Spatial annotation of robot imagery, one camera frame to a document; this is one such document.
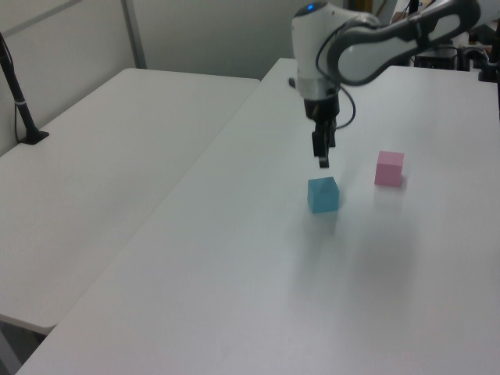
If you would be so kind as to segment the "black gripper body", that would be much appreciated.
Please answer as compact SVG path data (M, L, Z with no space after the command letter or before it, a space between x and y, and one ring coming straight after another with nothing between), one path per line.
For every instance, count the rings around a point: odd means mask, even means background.
M335 120L340 112L337 95L322 100L304 100L305 115L315 123L324 123Z

